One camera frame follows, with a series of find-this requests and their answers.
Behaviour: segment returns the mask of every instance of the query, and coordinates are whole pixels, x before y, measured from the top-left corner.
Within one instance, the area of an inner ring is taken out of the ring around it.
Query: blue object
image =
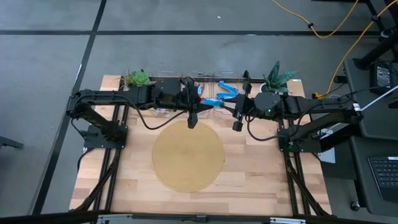
[[[203,104],[214,106],[215,108],[217,108],[217,107],[220,107],[221,105],[223,105],[224,102],[222,102],[221,100],[217,100],[217,99],[205,98],[205,100],[203,100]]]
[[[239,93],[239,90],[237,88],[230,86],[228,84],[225,84],[224,81],[219,81],[218,85],[221,86],[222,88],[228,90],[231,93],[235,93],[235,95]]]
[[[236,96],[236,93],[224,93],[224,92],[217,93],[217,99],[219,99],[219,100],[230,99],[230,98],[234,98],[235,96]]]

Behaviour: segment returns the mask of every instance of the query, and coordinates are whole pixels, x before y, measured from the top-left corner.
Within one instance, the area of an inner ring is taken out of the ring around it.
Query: cable
[[[145,122],[145,119],[144,119],[143,115],[141,114],[141,111],[137,108],[136,104],[135,104],[132,100],[130,100],[128,97],[123,96],[123,95],[115,95],[115,96],[124,98],[124,99],[126,99],[131,105],[133,105],[132,107],[133,107],[134,109],[136,109],[136,111],[137,111],[137,113],[138,113],[138,116],[140,117],[140,119],[141,119],[142,123],[144,124],[144,126],[145,126],[147,129],[150,129],[150,130],[159,129],[159,128],[165,126],[166,124],[168,124],[170,121],[174,120],[176,117],[178,117],[178,116],[180,116],[181,114],[187,112],[187,110],[183,110],[183,111],[177,113],[176,115],[174,115],[172,118],[170,118],[169,120],[167,120],[167,121],[164,122],[163,124],[161,124],[161,125],[159,125],[159,126],[157,126],[157,127],[152,128],[152,127],[149,127],[149,126],[147,125],[147,123]]]
[[[356,93],[360,93],[362,91],[372,90],[372,89],[375,89],[375,88],[383,88],[383,87],[387,87],[387,86],[397,86],[397,85],[398,85],[398,83],[393,83],[393,84],[388,84],[388,85],[383,85],[383,86],[374,86],[374,87],[366,88],[366,89],[363,89],[363,90],[357,90],[357,91],[353,91],[351,93],[347,93],[347,94],[341,96],[340,98],[346,97],[348,95],[353,95],[353,94],[356,94]]]
[[[380,17],[381,14],[383,14],[388,8],[390,8],[390,6],[392,6],[393,4],[395,4],[398,0],[394,0],[393,2],[391,2],[388,6],[386,6],[378,15],[377,17]],[[366,31],[368,31],[368,29],[374,24],[374,22],[372,21],[371,23],[369,23],[369,25],[365,28],[365,30],[363,30],[362,34],[358,37],[358,39],[356,40],[356,42],[349,48],[349,50],[347,51],[347,53],[344,55],[343,59],[341,59],[341,62],[338,64],[331,80],[330,80],[330,84],[329,84],[329,88],[328,91],[326,92],[326,94],[329,94],[330,90],[331,90],[331,86],[333,84],[333,80],[335,79],[337,72],[339,71],[341,65],[343,64],[343,62],[346,60],[346,57],[348,56],[349,53],[351,53],[351,51],[353,50],[353,48],[356,46],[356,44],[362,39],[363,35],[366,33]]]
[[[319,156],[316,155],[314,152],[311,152],[311,154],[313,154],[313,156],[315,156],[315,158],[317,158],[319,160],[319,162],[322,162],[321,159],[319,158]]]
[[[82,159],[87,153],[91,152],[93,149],[94,149],[94,148],[87,148],[87,151],[85,151],[85,152],[79,157],[79,160],[77,160],[77,171],[78,171],[78,172],[79,172],[79,169],[80,169],[80,162],[81,162],[81,159]]]
[[[268,138],[265,138],[265,139],[260,139],[260,138],[257,138],[257,137],[255,137],[254,135],[253,135],[253,133],[250,131],[250,123],[251,122],[248,122],[248,125],[247,125],[247,127],[248,127],[248,133],[250,134],[250,136],[254,139],[254,140],[257,140],[257,141],[268,141],[268,140],[271,140],[271,139],[275,139],[275,138],[287,138],[287,136],[281,136],[281,135],[274,135],[274,136],[271,136],[271,137],[268,137]]]
[[[341,97],[340,95],[332,94],[332,95],[329,96],[329,99],[330,99],[332,96],[337,96],[337,98],[340,98],[340,97]]]
[[[70,124],[72,125],[72,127],[75,128],[75,130],[79,133],[79,135],[80,135],[83,139],[86,139],[86,138],[84,137],[84,135],[80,132],[80,130],[75,126],[75,124],[73,124],[73,120],[74,120],[74,118],[72,118],[72,119],[70,120]]]
[[[356,0],[356,1],[355,1],[353,7],[349,10],[347,16],[343,19],[343,21],[340,23],[340,25],[339,25],[333,32],[331,32],[330,34],[328,34],[328,35],[326,35],[326,36],[321,36],[321,35],[319,35],[319,34],[315,31],[315,29],[313,28],[313,23],[311,23],[310,21],[308,21],[308,20],[307,20],[306,18],[304,18],[303,16],[300,16],[300,15],[298,15],[297,13],[294,13],[294,12],[292,12],[292,11],[286,9],[285,7],[281,6],[281,5],[280,5],[279,3],[277,3],[275,0],[272,0],[272,1],[273,1],[277,6],[279,6],[281,9],[283,9],[283,10],[285,10],[285,11],[287,11],[287,12],[289,12],[289,13],[291,13],[291,14],[293,14],[293,15],[299,17],[299,18],[301,18],[302,20],[304,20],[304,21],[308,24],[308,27],[311,28],[311,30],[313,31],[313,33],[314,33],[317,37],[319,37],[319,38],[321,38],[321,39],[326,39],[326,38],[328,38],[328,37],[331,37],[333,34],[335,34],[335,32],[337,32],[337,31],[340,29],[340,27],[346,22],[346,20],[349,18],[349,16],[351,15],[351,13],[354,11],[354,9],[355,9],[357,3],[359,2],[359,0]]]
[[[341,87],[343,87],[343,85],[344,85],[344,84],[345,84],[345,83],[341,84],[340,86],[338,86],[338,87],[337,87],[337,88],[335,88],[334,90],[330,91],[329,93],[327,93],[327,94],[323,95],[323,97],[325,97],[325,96],[329,95],[330,93],[333,93],[334,91],[336,91],[336,90],[340,89]]]
[[[366,108],[372,106],[375,102],[379,101],[381,98],[387,96],[390,92],[392,92],[392,91],[394,91],[394,90],[396,90],[396,89],[398,89],[398,86],[395,86],[394,88],[392,88],[391,90],[389,90],[387,93],[385,93],[385,94],[379,96],[377,99],[375,99],[375,100],[373,100],[372,102],[370,102],[368,105],[366,105],[364,108],[362,108],[362,111],[366,110]]]
[[[290,135],[289,135],[289,138],[298,133],[299,128],[300,128],[300,123],[301,123],[301,120],[303,119],[303,117],[304,117],[307,113],[309,113],[310,110],[312,110],[312,109],[314,109],[314,108],[316,108],[317,106],[320,106],[320,105],[321,105],[321,104],[313,105],[313,106],[311,106],[309,109],[305,110],[305,111],[303,112],[303,114],[301,114],[300,118],[299,118],[298,121],[297,121],[296,129],[295,129],[295,131],[294,131],[293,134],[290,134]]]

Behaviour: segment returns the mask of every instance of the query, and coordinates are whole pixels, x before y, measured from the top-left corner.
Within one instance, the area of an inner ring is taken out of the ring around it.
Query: yellow cable
[[[381,14],[383,14],[390,6],[392,6],[393,4],[395,4],[398,0],[394,0],[393,2],[391,2],[388,6],[386,6],[378,15],[377,17],[380,17]],[[373,25],[374,23],[371,22],[369,23],[369,25],[365,28],[365,30],[363,30],[362,34],[358,37],[358,40],[356,40],[356,42],[351,46],[351,48],[347,51],[347,53],[344,55],[343,59],[341,59],[341,62],[338,64],[335,73],[333,74],[333,77],[330,80],[330,84],[329,84],[329,88],[328,91],[325,93],[329,94],[329,92],[331,91],[331,86],[333,84],[333,80],[336,77],[336,74],[338,72],[338,70],[340,69],[341,65],[343,64],[344,60],[346,60],[346,57],[349,55],[349,53],[351,53],[352,49],[355,47],[355,45],[362,39],[363,35],[366,33],[366,31],[368,31],[368,29]]]
[[[285,10],[285,11],[287,11],[287,12],[289,12],[289,13],[291,13],[291,14],[293,14],[293,15],[299,17],[299,18],[301,18],[301,19],[304,20],[307,24],[311,24],[311,23],[310,23],[306,18],[304,18],[303,16],[300,16],[300,15],[298,15],[297,13],[294,13],[294,12],[292,12],[292,11],[286,9],[285,7],[283,7],[283,6],[281,6],[279,3],[277,3],[275,0],[272,0],[272,1],[273,1],[277,6],[279,6],[281,9],[283,9],[283,10]],[[330,34],[328,34],[328,35],[326,35],[326,36],[321,36],[321,35],[319,35],[319,34],[315,31],[315,29],[313,28],[313,26],[311,26],[311,30],[313,31],[313,33],[314,33],[317,37],[319,37],[319,38],[321,38],[321,39],[326,39],[326,38],[328,38],[328,37],[331,37],[331,36],[332,36],[333,34],[335,34],[335,32],[337,32],[337,31],[340,29],[340,27],[346,22],[346,20],[349,18],[349,16],[351,15],[351,13],[354,11],[354,9],[355,9],[355,7],[356,7],[356,4],[357,4],[358,2],[359,2],[359,0],[356,0],[356,1],[355,1],[353,7],[352,7],[351,10],[348,12],[347,16],[343,19],[343,21],[340,23],[340,25],[339,25],[333,32],[331,32]]]

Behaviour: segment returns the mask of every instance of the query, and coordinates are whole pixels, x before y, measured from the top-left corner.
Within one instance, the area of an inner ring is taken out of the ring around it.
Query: keyboard
[[[369,163],[381,198],[398,203],[398,156],[371,157]]]

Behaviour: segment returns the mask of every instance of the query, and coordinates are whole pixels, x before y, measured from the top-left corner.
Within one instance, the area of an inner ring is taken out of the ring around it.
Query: potted plant
[[[279,75],[279,61],[276,62],[268,77],[264,76],[264,84],[260,86],[260,92],[287,93],[287,81],[297,74],[297,71],[285,72]]]
[[[124,85],[127,87],[137,85],[137,86],[144,86],[150,83],[149,74],[144,72],[143,69],[136,72],[127,71],[127,74],[123,76]]]

